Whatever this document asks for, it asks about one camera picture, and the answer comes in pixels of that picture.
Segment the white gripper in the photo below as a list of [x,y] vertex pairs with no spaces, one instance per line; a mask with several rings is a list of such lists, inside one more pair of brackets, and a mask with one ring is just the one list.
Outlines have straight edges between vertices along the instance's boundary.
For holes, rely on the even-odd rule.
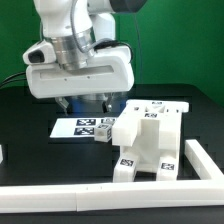
[[134,84],[130,63],[131,52],[127,46],[98,50],[87,66],[65,71],[57,63],[29,65],[26,70],[30,91],[36,98],[55,98],[67,114],[67,96],[108,93],[103,102],[103,112],[112,110],[112,92],[129,91]]

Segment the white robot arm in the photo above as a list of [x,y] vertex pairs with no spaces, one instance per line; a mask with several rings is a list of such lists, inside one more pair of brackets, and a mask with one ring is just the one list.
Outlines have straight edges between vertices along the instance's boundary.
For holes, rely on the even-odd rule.
[[115,13],[136,13],[147,0],[34,0],[43,39],[24,54],[30,91],[64,109],[70,96],[113,95],[134,84],[131,47],[115,39]]

